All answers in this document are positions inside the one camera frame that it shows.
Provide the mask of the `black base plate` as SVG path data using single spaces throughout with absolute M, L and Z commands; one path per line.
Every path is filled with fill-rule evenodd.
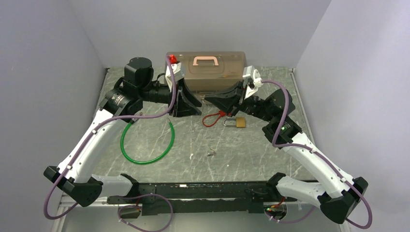
M 283 197 L 264 181 L 141 183 L 126 199 L 110 196 L 108 204 L 138 205 L 144 216 L 169 213 L 263 213 Z

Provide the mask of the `silver key set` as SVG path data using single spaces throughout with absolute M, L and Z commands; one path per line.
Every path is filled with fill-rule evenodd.
M 216 150 L 215 149 L 213 149 L 213 148 L 211 148 L 211 147 L 209 147 L 209 150 L 208 150 L 208 152 L 207 152 L 207 157 L 211 157 L 211 156 L 215 156 L 216 155 Z

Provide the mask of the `aluminium frame rail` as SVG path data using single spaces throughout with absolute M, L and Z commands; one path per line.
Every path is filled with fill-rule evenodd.
M 63 190 L 82 207 L 91 205 L 96 199 L 103 197 L 101 181 L 92 183 L 71 183 L 68 190 Z M 307 196 L 313 197 L 313 202 L 327 202 L 331 196 L 325 191 L 318 182 L 297 181 L 288 183 L 287 187 L 295 187 L 296 190 L 307 190 Z M 245 200 L 252 203 L 264 203 L 279 201 L 282 198 L 302 200 L 296 197 L 296 193 L 285 193 L 285 186 L 277 182 L 203 182 L 203 183 L 138 183 L 132 180 L 131 190 L 126 195 L 120 193 L 107 193 L 108 204 L 136 203 L 136 197 L 148 195 L 148 200 L 142 200 L 142 204 L 154 204 L 159 197 L 154 194 L 167 198 L 170 202 L 220 202 L 220 201 L 239 201 Z

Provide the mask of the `green cable lock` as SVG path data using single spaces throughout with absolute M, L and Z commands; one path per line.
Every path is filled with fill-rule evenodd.
M 142 133 L 138 133 L 139 128 L 136 123 L 129 123 L 122 131 L 119 147 L 123 157 L 136 165 L 149 165 L 165 158 L 176 139 L 171 120 L 166 119 L 161 126 L 153 126 Z

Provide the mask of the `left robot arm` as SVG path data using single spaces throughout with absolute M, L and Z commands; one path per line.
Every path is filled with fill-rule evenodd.
M 185 67 L 175 56 L 167 57 L 165 83 L 153 80 L 151 60 L 132 58 L 114 88 L 106 93 L 99 109 L 74 150 L 58 166 L 48 166 L 44 176 L 77 204 L 86 207 L 100 197 L 120 196 L 125 202 L 138 199 L 139 184 L 127 174 L 93 174 L 103 151 L 128 123 L 139 119 L 144 102 L 163 103 L 173 117 L 199 116 L 201 102 L 188 89 Z

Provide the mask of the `brown translucent tool box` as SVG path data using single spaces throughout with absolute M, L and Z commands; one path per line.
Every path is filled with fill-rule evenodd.
M 226 90 L 242 80 L 243 70 L 247 66 L 246 54 L 243 51 L 196 51 L 168 52 L 180 61 L 185 70 L 185 82 L 191 92 L 201 101 L 205 94 Z M 219 66 L 213 61 L 198 61 L 199 66 L 193 66 L 196 56 L 215 56 Z

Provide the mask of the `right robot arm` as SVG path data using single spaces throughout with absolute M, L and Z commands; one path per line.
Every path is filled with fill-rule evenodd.
M 315 183 L 310 183 L 276 173 L 266 183 L 268 198 L 273 201 L 280 198 L 301 200 L 320 209 L 337 224 L 348 221 L 354 208 L 364 203 L 368 221 L 363 229 L 369 228 L 373 216 L 364 198 L 368 182 L 362 177 L 354 178 L 336 166 L 289 117 L 293 109 L 292 98 L 283 85 L 266 99 L 247 95 L 248 90 L 255 89 L 255 85 L 238 82 L 227 90 L 206 95 L 205 100 L 232 116 L 243 112 L 266 121 L 263 132 L 271 145 L 297 159 L 316 179 Z

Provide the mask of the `brass padlock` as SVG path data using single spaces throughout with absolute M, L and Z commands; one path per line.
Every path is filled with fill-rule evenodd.
M 246 120 L 244 117 L 230 117 L 223 120 L 223 126 L 232 128 L 245 128 Z

